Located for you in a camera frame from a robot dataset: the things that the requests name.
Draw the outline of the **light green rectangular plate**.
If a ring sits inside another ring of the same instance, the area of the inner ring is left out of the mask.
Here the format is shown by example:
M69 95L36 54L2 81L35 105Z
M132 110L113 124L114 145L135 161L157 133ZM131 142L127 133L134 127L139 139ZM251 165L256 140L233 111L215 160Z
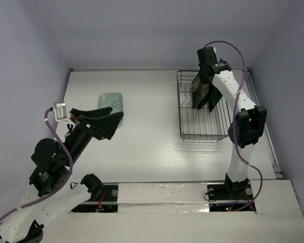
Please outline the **light green rectangular plate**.
M123 96L121 93L105 93L100 95L98 100L98 109L111 107L112 111L108 115L104 115L102 120L109 119L109 115L122 112L124 113Z

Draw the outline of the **black floral square plate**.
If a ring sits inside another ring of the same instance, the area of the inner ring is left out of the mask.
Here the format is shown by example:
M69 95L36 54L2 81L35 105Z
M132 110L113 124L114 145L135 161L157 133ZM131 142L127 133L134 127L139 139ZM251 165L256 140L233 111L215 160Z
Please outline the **black floral square plate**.
M200 72L194 77L191 86L193 109L202 109L209 100L209 84L202 82Z

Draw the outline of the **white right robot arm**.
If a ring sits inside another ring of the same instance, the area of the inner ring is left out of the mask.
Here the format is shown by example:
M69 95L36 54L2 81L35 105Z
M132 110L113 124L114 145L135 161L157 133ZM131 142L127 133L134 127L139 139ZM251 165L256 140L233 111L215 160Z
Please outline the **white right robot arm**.
M233 144L229 169L222 184L208 185L207 196L211 202L236 200L249 188L248 169L252 151L263 135L267 110L256 105L242 90L226 61L218 60L213 47L197 51L199 72L192 82L193 108L205 105L212 111L224 98L233 112L228 129Z

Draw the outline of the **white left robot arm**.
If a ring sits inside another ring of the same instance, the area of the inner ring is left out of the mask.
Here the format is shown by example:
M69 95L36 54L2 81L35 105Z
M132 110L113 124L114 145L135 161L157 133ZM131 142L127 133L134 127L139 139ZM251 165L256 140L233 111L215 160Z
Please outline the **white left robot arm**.
M45 203L59 192L73 173L73 167L89 142L110 140L123 119L112 107L83 111L71 109L70 116L54 106L45 111L44 122L53 138L40 140L31 156L36 168L18 205L0 217L0 239L4 242L40 242L44 228L57 216L89 199L104 194L103 182L85 175L71 191L52 205Z

